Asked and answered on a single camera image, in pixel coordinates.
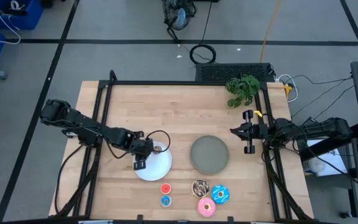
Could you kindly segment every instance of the yellow cable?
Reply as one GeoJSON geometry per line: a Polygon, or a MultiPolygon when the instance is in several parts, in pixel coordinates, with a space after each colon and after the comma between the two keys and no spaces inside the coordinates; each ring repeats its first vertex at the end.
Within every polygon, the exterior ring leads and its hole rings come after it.
{"type": "Polygon", "coordinates": [[[260,61],[259,61],[259,63],[262,63],[262,61],[264,59],[264,52],[265,52],[265,45],[266,45],[267,36],[269,34],[270,29],[272,28],[273,21],[274,21],[276,15],[277,15],[277,11],[278,11],[278,8],[280,7],[280,5],[281,5],[281,0],[277,0],[276,8],[274,9],[272,19],[270,20],[270,24],[268,25],[268,29],[266,31],[264,44],[262,45],[262,52],[260,53],[260,61]]]}

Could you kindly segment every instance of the white cable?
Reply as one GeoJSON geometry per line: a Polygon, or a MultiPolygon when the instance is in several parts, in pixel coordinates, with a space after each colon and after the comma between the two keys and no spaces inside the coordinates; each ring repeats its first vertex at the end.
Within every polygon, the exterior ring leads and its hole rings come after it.
{"type": "Polygon", "coordinates": [[[291,81],[292,81],[292,84],[293,84],[293,87],[295,88],[295,92],[296,92],[295,98],[288,101],[288,103],[292,103],[292,102],[294,102],[294,101],[298,98],[298,89],[296,88],[295,82],[293,81],[292,77],[291,77],[289,74],[280,75],[280,76],[278,77],[278,80],[280,80],[281,77],[283,77],[283,76],[290,77],[290,79],[291,79],[291,81]]]}
{"type": "MultiPolygon", "coordinates": [[[[17,1],[15,1],[15,0],[11,1],[11,8],[12,8],[13,10],[21,10],[24,6],[25,6],[25,4],[23,4],[22,6],[19,7],[19,3],[18,3],[17,1]]],[[[10,16],[7,17],[8,21],[11,23],[11,25],[12,25],[15,29],[20,30],[18,27],[16,27],[16,26],[12,23],[11,17],[12,17],[12,15],[10,15],[10,16]]]]}
{"type": "Polygon", "coordinates": [[[15,42],[15,43],[7,42],[7,41],[1,41],[1,40],[0,40],[0,43],[13,44],[13,45],[19,44],[20,41],[21,41],[20,35],[19,35],[17,32],[15,32],[10,26],[8,26],[8,25],[6,24],[6,22],[4,21],[4,19],[2,19],[1,14],[0,14],[0,19],[1,19],[2,22],[5,24],[5,26],[8,27],[8,28],[19,38],[19,39],[17,40],[17,42],[15,42]]]}

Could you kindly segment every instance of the yellow tag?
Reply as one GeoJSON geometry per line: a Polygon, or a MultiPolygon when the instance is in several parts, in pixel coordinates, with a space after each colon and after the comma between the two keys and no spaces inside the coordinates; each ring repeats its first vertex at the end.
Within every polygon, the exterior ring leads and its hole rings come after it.
{"type": "Polygon", "coordinates": [[[254,113],[255,114],[257,114],[257,115],[259,115],[260,117],[262,117],[263,115],[262,115],[262,113],[261,112],[259,112],[259,111],[254,111],[254,113]]]}

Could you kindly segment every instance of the gray floor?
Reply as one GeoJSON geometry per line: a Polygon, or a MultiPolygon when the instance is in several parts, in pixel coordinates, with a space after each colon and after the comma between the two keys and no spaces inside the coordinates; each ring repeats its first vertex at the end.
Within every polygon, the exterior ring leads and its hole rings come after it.
{"type": "MultiPolygon", "coordinates": [[[[346,1],[358,26],[358,1],[346,1]]],[[[73,0],[55,1],[47,9],[36,30],[21,30],[25,39],[59,39],[73,0]]],[[[198,13],[189,26],[178,32],[180,39],[199,40],[203,35],[209,3],[198,2],[198,13]]],[[[213,4],[205,39],[263,40],[275,1],[221,0],[213,4]]],[[[160,0],[81,0],[68,39],[150,40],[170,39],[163,22],[160,0]]],[[[14,38],[10,32],[3,34],[14,38]]],[[[357,41],[339,0],[283,0],[269,40],[357,41]]],[[[213,45],[219,63],[258,62],[260,45],[213,45]]],[[[0,201],[12,172],[25,133],[39,98],[57,44],[5,45],[0,70],[8,74],[0,80],[0,201]]],[[[350,62],[358,61],[358,46],[268,45],[264,62],[278,75],[306,75],[315,82],[347,78],[350,62]]],[[[47,98],[66,100],[75,106],[83,80],[107,79],[113,69],[120,80],[194,80],[195,66],[188,51],[175,44],[65,44],[47,98]]],[[[290,103],[291,113],[316,98],[334,84],[312,85],[297,78],[299,97],[290,103]]],[[[316,116],[352,85],[345,81],[293,120],[302,123],[316,116]]],[[[318,120],[333,116],[358,123],[354,89],[345,93],[318,120]]],[[[62,161],[66,139],[60,131],[37,125],[22,172],[4,220],[46,217],[62,161]]],[[[327,222],[342,220],[337,213],[349,209],[347,192],[308,181],[316,218],[327,222]]]]}

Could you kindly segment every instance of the white plate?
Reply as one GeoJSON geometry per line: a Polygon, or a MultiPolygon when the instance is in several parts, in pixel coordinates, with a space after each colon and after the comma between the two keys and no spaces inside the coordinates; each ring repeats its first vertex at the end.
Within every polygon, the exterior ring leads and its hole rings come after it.
{"type": "MultiPolygon", "coordinates": [[[[157,141],[153,141],[154,146],[160,146],[162,150],[165,150],[167,147],[157,141]]],[[[146,159],[146,169],[135,170],[135,173],[144,180],[147,181],[156,181],[164,177],[172,165],[172,155],[171,152],[166,150],[160,154],[154,154],[153,152],[146,159]]]]}

